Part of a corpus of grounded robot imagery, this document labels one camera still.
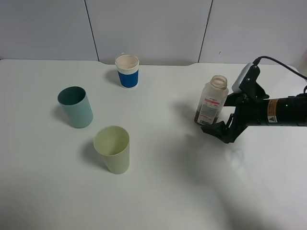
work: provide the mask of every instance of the plastic cup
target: plastic cup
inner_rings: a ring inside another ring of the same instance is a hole
[[[93,120],[93,112],[83,88],[72,86],[62,90],[58,102],[68,116],[71,126],[87,127]]]
[[[130,164],[128,132],[119,126],[100,130],[94,138],[94,147],[111,173],[122,174]]]
[[[139,81],[139,59],[135,55],[119,54],[115,58],[122,87],[132,89]]]

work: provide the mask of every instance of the black cable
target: black cable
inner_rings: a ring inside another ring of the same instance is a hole
[[[285,67],[286,69],[290,70],[291,72],[295,73],[297,76],[299,76],[299,77],[301,77],[301,78],[307,80],[307,77],[305,77],[304,75],[300,74],[299,72],[295,71],[294,69],[291,69],[290,67],[288,67],[288,66],[285,65],[284,63],[280,62],[279,60],[276,60],[276,59],[274,59],[274,58],[272,58],[272,57],[269,57],[269,56],[261,56],[261,57],[258,57],[258,58],[256,58],[256,59],[254,60],[253,64],[254,64],[254,65],[258,65],[259,62],[260,62],[260,60],[261,60],[262,58],[265,58],[265,59],[269,59],[269,60],[275,61],[275,62],[278,63],[279,65],[281,65],[281,66]]]

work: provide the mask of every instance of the bottle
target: bottle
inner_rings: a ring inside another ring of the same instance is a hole
[[[202,90],[194,122],[199,125],[214,124],[227,99],[228,92],[227,78],[221,75],[213,76]]]

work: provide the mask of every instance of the white wall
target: white wall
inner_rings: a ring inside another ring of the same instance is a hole
[[[211,0],[87,0],[100,61],[121,52],[142,64],[198,61]]]
[[[307,0],[214,0],[200,62],[267,55],[295,64],[306,56],[306,25]]]
[[[97,60],[83,0],[1,0],[0,59]]]

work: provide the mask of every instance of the brown liquid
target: brown liquid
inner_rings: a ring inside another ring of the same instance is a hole
[[[195,122],[197,125],[203,126],[203,124],[200,124],[200,123],[197,122],[199,116],[200,116],[200,111],[196,111],[196,114],[195,114],[195,117],[194,117],[194,122]],[[216,121],[217,121],[217,119],[218,119],[218,117],[214,118],[212,124],[215,124]]]

